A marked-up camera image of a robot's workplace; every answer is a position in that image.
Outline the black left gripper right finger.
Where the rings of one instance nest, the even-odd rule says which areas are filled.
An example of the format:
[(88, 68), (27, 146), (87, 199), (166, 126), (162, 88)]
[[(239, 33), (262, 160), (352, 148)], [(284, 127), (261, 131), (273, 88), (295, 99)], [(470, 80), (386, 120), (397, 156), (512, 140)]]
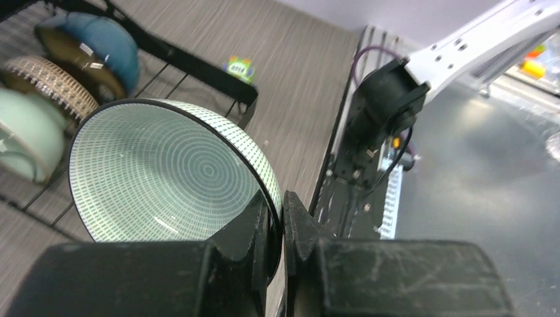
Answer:
[(452, 240), (337, 238), (285, 192), (287, 316), (513, 316), (488, 255)]

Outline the pale green striped bowl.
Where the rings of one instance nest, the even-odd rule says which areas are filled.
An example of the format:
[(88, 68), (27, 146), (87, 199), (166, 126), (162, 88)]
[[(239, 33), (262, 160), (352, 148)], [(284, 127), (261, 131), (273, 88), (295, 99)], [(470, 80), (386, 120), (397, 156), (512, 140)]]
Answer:
[(277, 271), (275, 173), (244, 130), (201, 106), (140, 98), (94, 111), (71, 142), (69, 185), (94, 243), (204, 241), (261, 193), (267, 286)]

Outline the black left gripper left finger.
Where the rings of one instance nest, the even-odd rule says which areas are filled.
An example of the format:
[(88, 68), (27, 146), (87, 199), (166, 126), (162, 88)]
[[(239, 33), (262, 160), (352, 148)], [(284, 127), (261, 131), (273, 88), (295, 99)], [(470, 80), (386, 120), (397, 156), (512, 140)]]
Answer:
[(263, 316), (267, 203), (204, 241), (72, 243), (48, 248), (7, 316)]

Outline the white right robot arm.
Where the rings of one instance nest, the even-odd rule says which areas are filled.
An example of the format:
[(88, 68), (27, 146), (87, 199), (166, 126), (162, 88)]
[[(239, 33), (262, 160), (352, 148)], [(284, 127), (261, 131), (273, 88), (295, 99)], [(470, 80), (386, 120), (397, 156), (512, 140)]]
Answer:
[(558, 29), (558, 1), (501, 1), (447, 37), (351, 83), (334, 176), (375, 187), (381, 177), (367, 151), (411, 128), (424, 105), (459, 76), (491, 83)]

